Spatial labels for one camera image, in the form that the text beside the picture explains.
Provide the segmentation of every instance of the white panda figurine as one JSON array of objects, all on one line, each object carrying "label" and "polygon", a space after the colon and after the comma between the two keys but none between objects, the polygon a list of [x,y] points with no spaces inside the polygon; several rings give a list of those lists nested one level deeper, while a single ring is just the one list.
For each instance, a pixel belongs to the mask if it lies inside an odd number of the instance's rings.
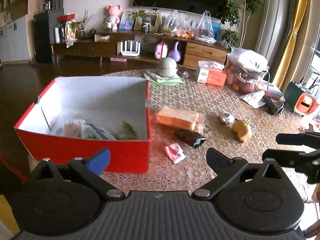
[{"label": "white panda figurine", "polygon": [[221,111],[219,116],[220,116],[221,122],[224,122],[225,124],[231,124],[235,121],[235,118],[233,117],[233,115],[226,111]]}]

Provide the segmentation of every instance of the purple vase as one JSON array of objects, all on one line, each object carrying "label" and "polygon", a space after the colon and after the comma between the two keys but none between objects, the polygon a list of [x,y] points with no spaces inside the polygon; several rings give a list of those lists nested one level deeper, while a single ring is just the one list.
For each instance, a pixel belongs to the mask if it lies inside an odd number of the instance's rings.
[{"label": "purple vase", "polygon": [[181,52],[178,51],[178,44],[179,41],[176,41],[174,44],[174,49],[171,50],[168,54],[168,57],[173,58],[176,62],[179,62],[181,60]]}]

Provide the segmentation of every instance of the dark floor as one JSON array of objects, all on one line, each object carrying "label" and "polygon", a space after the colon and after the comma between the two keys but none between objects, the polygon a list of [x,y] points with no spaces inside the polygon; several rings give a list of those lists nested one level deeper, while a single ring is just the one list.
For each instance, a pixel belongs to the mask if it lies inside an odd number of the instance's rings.
[{"label": "dark floor", "polygon": [[111,62],[99,58],[66,57],[59,64],[3,65],[0,67],[0,156],[28,175],[28,151],[20,142],[13,126],[38,94],[58,76],[100,76],[107,73],[154,68],[154,64],[135,60]]}]

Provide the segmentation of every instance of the pink teddy bear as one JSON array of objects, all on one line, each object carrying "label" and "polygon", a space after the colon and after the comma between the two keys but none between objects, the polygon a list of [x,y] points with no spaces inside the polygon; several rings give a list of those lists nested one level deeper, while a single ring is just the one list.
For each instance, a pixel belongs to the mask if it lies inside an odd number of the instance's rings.
[{"label": "pink teddy bear", "polygon": [[106,7],[109,13],[106,23],[112,23],[113,30],[116,30],[118,28],[118,24],[120,23],[120,19],[117,15],[119,15],[121,8],[122,7],[120,4],[114,6],[108,5]]}]

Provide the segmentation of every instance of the black circular motor housing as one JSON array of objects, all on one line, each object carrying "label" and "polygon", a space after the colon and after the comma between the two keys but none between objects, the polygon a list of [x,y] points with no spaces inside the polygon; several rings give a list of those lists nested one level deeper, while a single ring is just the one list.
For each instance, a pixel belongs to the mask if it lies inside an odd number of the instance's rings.
[{"label": "black circular motor housing", "polygon": [[231,224],[249,232],[295,229],[304,204],[294,187],[287,185],[270,178],[230,185],[217,196],[216,206]]},{"label": "black circular motor housing", "polygon": [[12,202],[20,229],[36,235],[61,235],[76,231],[97,213],[98,195],[90,188],[63,180],[27,182]]}]

